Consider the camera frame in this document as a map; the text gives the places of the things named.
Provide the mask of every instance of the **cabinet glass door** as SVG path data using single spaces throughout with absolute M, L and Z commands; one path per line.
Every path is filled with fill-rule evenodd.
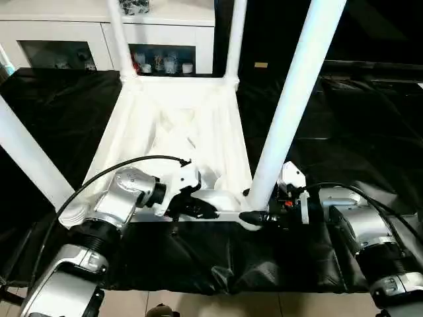
M 88 43 L 74 41 L 18 41 L 33 68 L 96 70 Z
M 138 75 L 195 75 L 195 46 L 130 44 L 129 47 Z

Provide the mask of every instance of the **cable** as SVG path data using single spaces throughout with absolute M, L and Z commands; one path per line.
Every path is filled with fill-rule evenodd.
M 393 235 L 395 236 L 395 238 L 397 239 L 397 242 L 399 244 L 403 245 L 402 240 L 399 238 L 399 234 L 397 232 L 397 230 L 395 229 L 395 227 L 393 226 L 391 220 L 384 214 L 384 212 L 382 212 L 380 210 L 380 207 L 382 207 L 388 214 L 394 216 L 395 218 L 397 218 L 411 233 L 412 235 L 417 239 L 417 241 L 419 241 L 419 243 L 421 243 L 421 245 L 423 246 L 423 238 L 417 233 L 417 231 L 404 219 L 403 216 L 401 216 L 399 213 L 397 213 L 396 211 L 394 211 L 393 209 L 391 209 L 390 207 L 386 206 L 385 204 L 381 203 L 380 201 L 377 201 L 373 198 L 371 198 L 370 196 L 366 195 L 365 193 L 363 193 L 363 191 L 361 191 L 360 189 L 358 189 L 357 187 L 354 186 L 350 186 L 350 185 L 345 185 L 343 183 L 338 183 L 338 182 L 319 182 L 316 184 L 311 184 L 311 185 L 307 185 L 305 187 L 302 188 L 297 188 L 296 190 L 294 190 L 294 193 L 297 192 L 303 192 L 305 190 L 310 190 L 312 188 L 316 188 L 316 187 L 333 187 L 333 186 L 339 186 L 342 188 L 346 188 L 348 190 L 351 190 L 355 193 L 357 193 L 358 195 L 362 196 L 364 199 L 367 200 L 367 202 L 372 205 L 373 207 L 375 207 L 375 209 L 379 212 L 379 214 L 381 215 L 381 217 L 383 218 L 383 220 L 385 220 L 387 222 L 387 224 L 389 225 Z
M 47 241 L 53 231 L 54 225 L 55 223 L 59 220 L 61 214 L 65 211 L 66 207 L 85 189 L 87 188 L 89 185 L 91 185 L 94 181 L 98 180 L 101 176 L 104 176 L 110 172 L 112 172 L 113 170 L 116 170 L 122 166 L 131 164 L 131 163 L 135 163 L 135 162 L 139 162 L 141 160 L 153 160 L 153 159 L 165 159 L 165 160 L 175 160 L 177 162 L 180 163 L 181 166 L 186 166 L 188 164 L 190 164 L 191 162 L 186 161 L 186 160 L 182 160 L 181 158 L 177 158 L 177 157 L 172 157 L 172 156 L 168 156 L 168 155 L 149 155 L 149 156 L 145 156 L 145 157 L 136 157 L 136 158 L 132 158 L 130 160 L 125 160 L 124 162 L 121 162 L 119 164 L 116 164 L 114 166 L 111 166 L 109 168 L 107 168 L 106 170 L 103 170 L 102 172 L 98 173 L 97 175 L 93 176 L 92 178 L 90 178 L 89 180 L 87 180 L 78 190 L 75 191 L 75 193 L 73 193 L 68 199 L 66 199 L 65 203 L 59 208 L 59 210 L 56 213 L 56 217 L 53 219 L 52 223 L 50 224 L 50 226 L 48 227 L 48 230 L 46 232 L 46 235 L 44 236 L 44 239 L 42 241 L 41 244 L 41 248 L 40 248 L 40 252 L 38 253 L 38 256 L 36 258 L 35 264 L 34 264 L 34 268 L 32 269 L 32 274 L 31 274 L 31 280 L 30 283 L 28 285 L 28 290 L 30 291 L 35 284 L 35 280 L 36 280 L 36 274 L 38 271 L 38 266 L 40 265 L 40 260 L 42 257 L 42 254 L 44 252 L 44 248 L 46 247 Z

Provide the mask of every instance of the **black fabric tablecloth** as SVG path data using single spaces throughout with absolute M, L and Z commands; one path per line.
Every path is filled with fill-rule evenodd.
M 283 82 L 241 79 L 239 108 L 252 170 L 258 162 Z M 69 183 L 77 187 L 94 156 L 120 92 L 113 71 L 17 71 L 0 93 Z M 311 182 L 361 182 L 404 214 L 421 210 L 423 90 L 415 84 L 368 86 L 320 81 L 289 152 Z M 3 151 L 0 276 L 25 286 L 52 206 Z M 319 210 L 309 226 L 249 232 L 235 223 L 131 224 L 104 281 L 109 289 L 189 293 L 366 291 L 364 278 L 336 227 Z M 173 226 L 178 234 L 172 235 Z M 10 271 L 19 241 L 28 243 Z M 407 244 L 417 250 L 413 239 Z M 67 240 L 58 227 L 43 265 Z

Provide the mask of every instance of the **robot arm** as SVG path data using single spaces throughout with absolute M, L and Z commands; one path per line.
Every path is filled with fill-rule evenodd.
M 25 299 L 21 317 L 94 317 L 104 298 L 97 286 L 108 269 L 136 207 L 160 204 L 166 185 L 142 171 L 123 167 L 81 225 L 72 244 L 58 252 Z
M 330 221 L 344 233 L 381 314 L 417 317 L 423 312 L 423 274 L 416 258 L 395 238 L 390 226 L 367 201 L 344 188 L 319 192 Z

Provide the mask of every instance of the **white cabinet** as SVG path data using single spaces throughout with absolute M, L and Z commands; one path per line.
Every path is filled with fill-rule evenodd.
M 212 73 L 214 0 L 150 0 L 148 13 L 123 21 L 132 51 L 176 54 Z M 0 1 L 0 45 L 15 68 L 120 69 L 105 0 Z
M 17 69 L 64 63 L 83 69 L 92 62 L 97 70 L 113 69 L 100 23 L 0 21 L 0 44 Z

